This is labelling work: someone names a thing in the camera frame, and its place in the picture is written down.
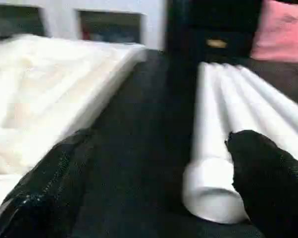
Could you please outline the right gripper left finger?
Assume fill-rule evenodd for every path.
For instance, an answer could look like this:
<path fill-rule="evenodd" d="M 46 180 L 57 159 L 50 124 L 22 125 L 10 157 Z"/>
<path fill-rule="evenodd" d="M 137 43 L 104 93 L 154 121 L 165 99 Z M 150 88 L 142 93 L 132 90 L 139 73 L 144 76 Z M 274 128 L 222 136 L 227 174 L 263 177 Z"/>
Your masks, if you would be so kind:
<path fill-rule="evenodd" d="M 85 193 L 95 131 L 55 144 L 0 206 L 0 238 L 68 238 Z"/>

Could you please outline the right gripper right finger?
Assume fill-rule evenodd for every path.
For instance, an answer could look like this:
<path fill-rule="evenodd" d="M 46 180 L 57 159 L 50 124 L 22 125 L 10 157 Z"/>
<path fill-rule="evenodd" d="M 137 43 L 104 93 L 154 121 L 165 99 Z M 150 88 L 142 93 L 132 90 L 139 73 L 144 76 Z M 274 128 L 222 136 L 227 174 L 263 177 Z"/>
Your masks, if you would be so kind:
<path fill-rule="evenodd" d="M 253 130 L 230 132 L 233 187 L 267 238 L 298 238 L 298 160 Z"/>

